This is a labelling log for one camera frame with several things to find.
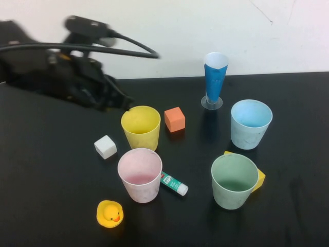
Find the yellow sponge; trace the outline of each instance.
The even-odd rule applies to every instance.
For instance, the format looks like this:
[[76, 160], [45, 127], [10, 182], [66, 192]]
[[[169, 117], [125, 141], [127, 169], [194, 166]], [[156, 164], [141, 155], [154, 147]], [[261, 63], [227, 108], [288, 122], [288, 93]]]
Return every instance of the yellow sponge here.
[[258, 188], [260, 188], [263, 185], [263, 182], [265, 180], [265, 174], [260, 169], [258, 169], [258, 176], [259, 176], [258, 183], [256, 184], [256, 186], [252, 192], [254, 192]]

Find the rubber duck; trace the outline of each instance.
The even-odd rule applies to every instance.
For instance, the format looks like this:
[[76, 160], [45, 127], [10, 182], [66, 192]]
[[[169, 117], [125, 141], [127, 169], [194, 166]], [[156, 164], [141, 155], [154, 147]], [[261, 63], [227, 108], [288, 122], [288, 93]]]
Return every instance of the rubber duck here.
[[98, 204], [97, 221], [107, 228], [118, 226], [123, 220], [122, 206], [114, 201], [104, 200]]

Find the black cable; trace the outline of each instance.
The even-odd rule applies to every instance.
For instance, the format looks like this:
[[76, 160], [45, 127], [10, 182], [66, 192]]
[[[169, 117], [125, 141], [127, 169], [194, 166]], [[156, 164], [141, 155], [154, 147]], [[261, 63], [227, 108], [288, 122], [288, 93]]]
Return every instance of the black cable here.
[[0, 46], [0, 53], [14, 50], [24, 50], [24, 49], [68, 49], [68, 50], [78, 50], [78, 51], [94, 51], [101, 53], [109, 53], [109, 54], [117, 54], [124, 56], [133, 56], [133, 57], [141, 57], [141, 58], [159, 58], [158, 53], [154, 50], [140, 44], [137, 41], [132, 40], [133, 44], [140, 46], [145, 49], [149, 53], [131, 51], [131, 50], [122, 50], [122, 49], [113, 49], [108, 47], [97, 47], [90, 45], [76, 45], [76, 44], [60, 44], [60, 43], [29, 43], [29, 44], [13, 44]]
[[131, 39], [131, 38], [128, 38], [128, 37], [126, 37], [126, 36], [124, 36], [124, 35], [122, 35], [122, 34], [119, 34], [119, 33], [117, 33], [117, 32], [115, 32], [114, 37], [115, 37], [115, 38], [122, 39], [122, 40], [126, 40], [126, 41], [128, 41], [128, 42], [130, 42], [130, 43], [133, 43], [134, 45], [137, 45], [137, 46], [139, 46], [140, 48], [143, 48], [144, 50], [148, 51], [148, 52], [151, 53], [151, 54], [157, 54], [156, 51], [154, 51], [154, 50], [148, 48], [147, 46], [145, 46], [145, 45], [139, 43], [138, 41], [133, 40], [133, 39]]

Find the pink cup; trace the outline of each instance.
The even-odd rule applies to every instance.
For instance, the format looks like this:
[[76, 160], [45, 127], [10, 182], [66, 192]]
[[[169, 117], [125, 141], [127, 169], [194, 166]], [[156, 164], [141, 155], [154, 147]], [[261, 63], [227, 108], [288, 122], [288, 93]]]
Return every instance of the pink cup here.
[[151, 202], [159, 193], [162, 161], [147, 148], [136, 148], [125, 153], [118, 163], [118, 173], [136, 202]]

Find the cup rim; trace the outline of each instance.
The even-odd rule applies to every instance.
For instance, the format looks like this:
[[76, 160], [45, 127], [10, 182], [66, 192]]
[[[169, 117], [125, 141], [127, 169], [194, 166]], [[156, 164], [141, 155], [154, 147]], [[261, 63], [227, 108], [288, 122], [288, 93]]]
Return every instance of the cup rim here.
[[204, 64], [207, 64], [206, 63], [206, 59], [207, 59], [207, 57], [208, 56], [211, 56], [211, 55], [214, 55], [214, 54], [216, 54], [216, 55], [222, 55], [223, 56], [223, 58], [226, 60], [226, 63], [225, 63], [225, 65], [224, 66], [222, 66], [222, 67], [220, 67], [220, 68], [216, 68], [216, 69], [222, 69], [222, 68], [225, 68], [226, 66], [228, 66], [229, 65], [229, 59], [228, 59], [228, 57], [225, 55], [225, 54], [223, 54], [223, 53], [221, 53], [221, 52], [210, 52], [210, 53], [208, 53], [208, 54], [206, 54], [205, 56], [204, 56]]
[[148, 105], [138, 105], [138, 106], [135, 106], [135, 107], [130, 108], [130, 110], [133, 109], [133, 108], [138, 108], [138, 107], [147, 107], [147, 108], [151, 108], [152, 110], [156, 111], [156, 113], [157, 113], [158, 116], [159, 116], [159, 123], [157, 124], [157, 126], [156, 126], [153, 130], [151, 130], [151, 131], [149, 131], [149, 132], [145, 132], [145, 133], [134, 133], [134, 132], [130, 132], [130, 131], [128, 131], [128, 130], [123, 126], [123, 124], [122, 124], [122, 119], [123, 119], [124, 115], [125, 115], [127, 112], [129, 112], [129, 111], [126, 111], [126, 112], [122, 115], [122, 117], [121, 117], [121, 126], [122, 126], [122, 128], [123, 128], [126, 132], [128, 132], [128, 133], [130, 133], [130, 134], [134, 134], [134, 135], [144, 135], [144, 134], [151, 133], [152, 131], [156, 130], [156, 129], [159, 127], [160, 123], [161, 123], [161, 115], [160, 115], [160, 113], [159, 113], [155, 108], [150, 107], [150, 106], [148, 106]]
[[[213, 175], [213, 173], [212, 173], [212, 168], [213, 168], [213, 166], [214, 166], [216, 160], [218, 160], [219, 158], [222, 158], [223, 156], [229, 156], [229, 155], [233, 155], [233, 156], [234, 156], [234, 155], [236, 155], [236, 156], [242, 156], [243, 158], [249, 160], [249, 161], [255, 166], [256, 171], [257, 171], [257, 181], [255, 182], [255, 184], [254, 184], [251, 188], [246, 189], [246, 190], [243, 190], [243, 191], [234, 191], [234, 190], [230, 190], [230, 189], [224, 188], [222, 185], [220, 185], [220, 184], [216, 181], [216, 179], [214, 178], [214, 175]], [[258, 168], [257, 168], [256, 164], [255, 164], [251, 159], [249, 159], [248, 157], [246, 157], [246, 156], [244, 156], [244, 155], [241, 155], [241, 154], [238, 154], [238, 153], [227, 153], [227, 154], [223, 154], [223, 155], [217, 157], [217, 158], [214, 160], [214, 162], [213, 162], [212, 165], [211, 165], [211, 177], [212, 177], [213, 181], [215, 181], [215, 183], [216, 183], [220, 188], [222, 188], [222, 189], [224, 189], [224, 190], [226, 190], [226, 191], [228, 191], [228, 192], [233, 192], [233, 193], [244, 193], [244, 192], [247, 192], [247, 191], [250, 191], [250, 190], [252, 191], [252, 190], [256, 187], [256, 185], [257, 185], [257, 183], [258, 183], [258, 181], [259, 181], [259, 172], [258, 172]]]
[[[146, 183], [146, 184], [133, 184], [133, 183], [130, 183], [130, 182], [128, 182], [128, 181], [126, 181], [125, 179], [123, 179], [122, 178], [122, 176], [121, 176], [121, 174], [120, 174], [120, 172], [119, 172], [119, 165], [120, 165], [120, 162], [122, 161], [122, 159], [128, 154], [128, 153], [130, 153], [130, 152], [132, 152], [132, 151], [137, 151], [137, 150], [140, 150], [140, 149], [147, 149], [148, 151], [150, 151], [150, 152], [152, 152], [152, 153], [154, 153], [154, 154], [156, 154], [156, 156], [159, 158], [159, 160], [160, 160], [160, 164], [161, 164], [161, 169], [160, 169], [160, 173], [152, 180], [152, 181], [150, 181], [150, 182], [148, 182], [148, 183]], [[161, 175], [161, 173], [162, 173], [162, 168], [163, 168], [163, 166], [162, 166], [162, 159], [161, 159], [161, 157], [159, 156], [159, 154], [157, 154], [156, 152], [154, 152], [153, 150], [151, 150], [151, 149], [148, 149], [148, 148], [134, 148], [134, 149], [132, 149], [132, 150], [129, 150], [128, 152], [126, 152], [121, 158], [120, 158], [120, 160], [119, 160], [119, 162], [118, 162], [118, 174], [119, 174], [119, 177], [125, 182], [125, 183], [127, 183], [127, 184], [130, 184], [130, 185], [133, 185], [133, 186], [144, 186], [144, 185], [147, 185], [147, 184], [151, 184], [151, 183], [153, 183], [160, 175]]]
[[[254, 102], [257, 102], [257, 103], [260, 103], [260, 104], [266, 106], [266, 107], [269, 109], [270, 113], [271, 113], [271, 119], [270, 119], [270, 121], [269, 121], [267, 124], [265, 124], [265, 125], [263, 125], [263, 126], [260, 126], [260, 127], [250, 127], [250, 126], [246, 126], [246, 125], [243, 125], [242, 123], [240, 123], [239, 121], [237, 121], [237, 120], [234, 118], [234, 116], [233, 116], [233, 108], [235, 107], [235, 105], [237, 105], [238, 103], [241, 103], [241, 102], [243, 102], [243, 101], [254, 101]], [[243, 126], [243, 127], [246, 127], [246, 128], [250, 128], [250, 129], [258, 129], [258, 128], [263, 128], [263, 127], [269, 126], [269, 124], [270, 124], [270, 123], [272, 122], [272, 120], [273, 120], [273, 112], [272, 112], [271, 108], [270, 108], [267, 104], [265, 104], [265, 103], [263, 103], [263, 102], [261, 102], [261, 101], [259, 101], [259, 100], [255, 100], [255, 99], [243, 99], [243, 100], [240, 100], [240, 101], [238, 101], [237, 103], [235, 103], [235, 104], [232, 106], [232, 108], [231, 108], [231, 116], [232, 116], [232, 118], [234, 119], [234, 121], [237, 122], [239, 125], [241, 125], [241, 126]]]

